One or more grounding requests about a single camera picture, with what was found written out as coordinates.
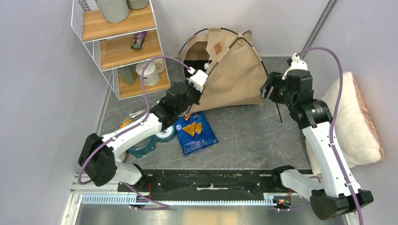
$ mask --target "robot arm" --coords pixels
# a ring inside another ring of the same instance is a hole
[[[306,63],[294,54],[288,60],[288,65],[291,67],[284,74],[272,72],[269,75],[263,96],[266,97],[273,88],[269,99],[288,107],[291,118],[297,122],[314,150],[322,172],[323,184],[300,174],[292,166],[274,169],[275,182],[278,186],[291,188],[306,198],[321,220],[353,212],[356,208],[350,190],[329,143],[332,120],[329,108],[325,102],[314,99],[312,76]],[[336,138],[334,145],[343,161],[344,169],[350,176],[350,185],[355,190],[361,207],[364,207],[373,201],[373,196],[370,191],[361,190]]]
[[[96,148],[107,142],[84,170],[96,186],[102,186],[111,180],[134,185],[141,179],[142,170],[139,167],[115,162],[115,159],[131,146],[172,126],[177,122],[178,115],[192,104],[199,105],[207,74],[201,70],[195,71],[193,68],[188,72],[192,76],[187,78],[186,82],[172,83],[166,96],[150,110],[145,121],[144,116],[116,132],[102,137],[94,133],[87,137],[78,160],[80,166],[83,166]]]

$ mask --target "white metal shelf frame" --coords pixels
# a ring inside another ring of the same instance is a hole
[[[98,10],[98,7],[97,7],[95,0],[73,0],[71,27],[75,31],[76,35],[79,37],[80,41],[83,43],[83,45],[86,48],[86,50],[88,51],[88,53],[91,55],[91,58],[97,65],[102,76],[105,78],[108,85],[110,86],[110,88],[112,89],[112,91],[114,92],[114,94],[116,95],[116,97],[118,99],[120,99],[120,94],[119,94],[119,81],[118,81],[118,70],[117,69],[121,68],[121,67],[125,67],[125,66],[132,66],[132,65],[135,65],[135,64],[143,62],[143,61],[148,61],[150,59],[135,61],[132,63],[128,63],[128,64],[124,64],[124,65],[120,65],[120,66],[116,66],[116,67],[112,67],[112,68],[102,69],[101,68],[101,66],[102,66],[101,65],[101,41],[118,38],[118,37],[125,36],[125,35],[131,35],[131,34],[143,32],[143,31],[157,30],[158,25],[156,22],[156,17],[155,17],[152,1],[151,0],[148,0],[148,1],[151,6],[151,9],[152,9],[152,16],[153,16],[153,19],[155,22],[154,28],[138,30],[138,31],[134,31],[134,32],[127,32],[127,33],[123,33],[123,34],[117,34],[117,35],[113,35],[110,37],[99,38],[99,39],[90,40],[90,41],[83,41],[83,16],[84,16],[84,13],[88,12],[88,11],[92,11],[92,10]],[[158,36],[159,45],[161,47],[161,54],[163,55],[163,48],[161,45],[161,39],[159,36],[159,32],[157,31],[156,33]],[[170,78],[168,76],[166,62],[165,62],[165,69],[166,69],[168,83],[170,83]]]

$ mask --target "white fluffy pillow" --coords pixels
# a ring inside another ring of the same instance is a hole
[[[332,115],[336,106],[338,88],[339,80],[336,80],[322,97],[322,100],[328,104]],[[343,93],[338,108],[335,131],[350,168],[374,163],[384,158],[383,146],[372,117],[351,72],[346,72],[343,75]],[[320,174],[321,170],[308,140],[306,140],[306,147],[313,173]]]

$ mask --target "reflective floor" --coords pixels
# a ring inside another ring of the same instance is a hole
[[[306,204],[293,197],[293,207]],[[319,220],[308,206],[277,212],[269,206],[171,206],[134,211],[127,205],[82,205],[77,225],[345,225],[341,218]]]

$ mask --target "gray canister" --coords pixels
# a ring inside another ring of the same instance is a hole
[[[131,9],[143,9],[148,6],[148,0],[127,0],[127,5]]]
[[[130,13],[126,0],[95,0],[98,9],[109,23],[125,20]]]
[[[120,75],[122,75],[123,80],[124,80],[124,82],[126,82],[126,84],[134,84],[134,82],[136,81],[134,79],[133,72],[129,66],[120,67],[119,73],[120,73]]]

